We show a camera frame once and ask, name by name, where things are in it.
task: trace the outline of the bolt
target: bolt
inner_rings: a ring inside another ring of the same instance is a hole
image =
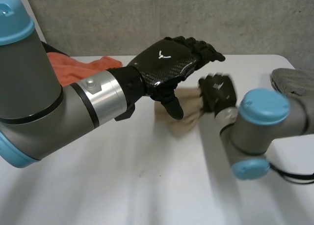
[[[94,88],[96,86],[95,81],[92,78],[86,79],[87,88]]]

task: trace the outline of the robotic arm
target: robotic arm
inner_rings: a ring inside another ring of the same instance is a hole
[[[209,75],[199,84],[206,111],[215,114],[221,141],[238,179],[260,178],[273,169],[290,182],[313,183],[314,175],[284,172],[264,154],[274,139],[314,134],[314,96],[292,99],[276,91],[254,89],[237,108],[236,92],[228,76]]]
[[[0,0],[0,155],[24,168],[115,118],[129,118],[142,96],[160,101],[175,119],[174,89],[210,61],[210,44],[165,38],[127,67],[62,87],[20,0]]]

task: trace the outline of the black cable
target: black cable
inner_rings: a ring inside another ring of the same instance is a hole
[[[276,173],[278,173],[285,181],[297,184],[297,185],[309,185],[314,184],[314,173],[313,174],[295,174],[283,171],[276,166],[274,166],[272,163],[270,164],[270,168],[274,170]]]

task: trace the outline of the blue end cap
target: blue end cap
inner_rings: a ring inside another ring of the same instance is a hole
[[[252,180],[265,176],[270,170],[270,165],[266,159],[252,159],[240,161],[231,168],[236,178]]]
[[[2,156],[2,158],[4,158],[9,164],[17,168],[25,168],[26,166],[39,161],[19,151],[1,132],[0,156]]]
[[[243,98],[240,115],[257,125],[274,125],[288,117],[290,102],[282,94],[267,89],[254,89]]]
[[[0,0],[0,46],[23,40],[35,29],[21,0]]]

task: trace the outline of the table surface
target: table surface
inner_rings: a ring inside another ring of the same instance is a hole
[[[99,57],[77,57],[90,62]],[[114,56],[126,65],[132,56]],[[269,74],[293,68],[282,56],[234,55],[195,72],[231,74],[239,100]],[[180,140],[154,124],[142,98],[131,119],[114,120],[39,163],[16,169],[0,159],[1,225],[313,225],[314,186],[275,173],[234,178],[212,115]],[[312,173],[314,136],[275,140],[268,157],[286,170]]]

